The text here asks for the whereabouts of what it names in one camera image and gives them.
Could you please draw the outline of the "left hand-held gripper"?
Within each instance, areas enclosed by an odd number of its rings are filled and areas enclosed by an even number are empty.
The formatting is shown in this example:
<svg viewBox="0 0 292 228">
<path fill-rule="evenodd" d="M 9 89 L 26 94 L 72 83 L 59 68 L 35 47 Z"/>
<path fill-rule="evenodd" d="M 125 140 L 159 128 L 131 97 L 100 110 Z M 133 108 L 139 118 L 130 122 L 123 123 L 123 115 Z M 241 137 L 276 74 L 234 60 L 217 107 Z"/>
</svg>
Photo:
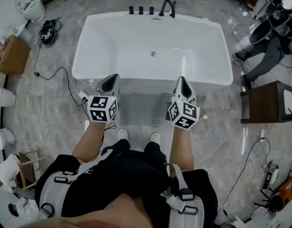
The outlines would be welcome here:
<svg viewBox="0 0 292 228">
<path fill-rule="evenodd" d="M 98 82 L 95 95 L 88 97 L 89 120 L 98 123 L 111 122 L 117 111 L 119 94 L 119 74 L 112 74 Z"/>
</svg>

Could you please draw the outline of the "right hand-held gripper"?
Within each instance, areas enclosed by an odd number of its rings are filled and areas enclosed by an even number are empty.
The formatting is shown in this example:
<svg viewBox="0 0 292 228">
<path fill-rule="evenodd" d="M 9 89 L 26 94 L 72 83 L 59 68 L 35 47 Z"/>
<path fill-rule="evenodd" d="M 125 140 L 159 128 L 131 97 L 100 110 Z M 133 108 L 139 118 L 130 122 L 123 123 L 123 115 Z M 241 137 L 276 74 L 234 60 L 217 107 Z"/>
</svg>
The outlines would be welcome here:
<svg viewBox="0 0 292 228">
<path fill-rule="evenodd" d="M 196 105 L 196 93 L 190 82 L 180 76 L 168 108 L 173 126 L 190 130 L 199 120 L 200 108 Z"/>
</svg>

